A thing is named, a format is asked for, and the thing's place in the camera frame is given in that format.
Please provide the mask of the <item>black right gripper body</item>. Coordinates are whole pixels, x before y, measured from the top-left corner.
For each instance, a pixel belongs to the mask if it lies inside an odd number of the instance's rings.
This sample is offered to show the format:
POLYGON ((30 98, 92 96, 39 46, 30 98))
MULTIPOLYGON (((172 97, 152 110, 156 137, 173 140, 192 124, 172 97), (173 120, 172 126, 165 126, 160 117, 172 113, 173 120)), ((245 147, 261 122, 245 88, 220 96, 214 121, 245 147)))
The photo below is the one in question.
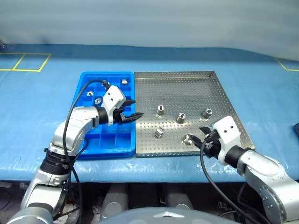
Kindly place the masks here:
POLYGON ((219 152, 221 150, 219 138, 219 134, 216 130, 213 130, 210 133, 206 134, 204 153, 208 158, 218 158, 219 152))

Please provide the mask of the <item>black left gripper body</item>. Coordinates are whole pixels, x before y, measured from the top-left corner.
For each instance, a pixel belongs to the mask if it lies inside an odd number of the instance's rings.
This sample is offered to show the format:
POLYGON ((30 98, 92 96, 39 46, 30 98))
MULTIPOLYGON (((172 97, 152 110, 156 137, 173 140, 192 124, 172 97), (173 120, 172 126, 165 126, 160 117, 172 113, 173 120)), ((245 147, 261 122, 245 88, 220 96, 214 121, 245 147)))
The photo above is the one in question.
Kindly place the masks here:
POLYGON ((127 117, 123 114, 124 108, 121 106, 120 108, 116 108, 113 112, 114 124, 124 124, 127 123, 127 117))

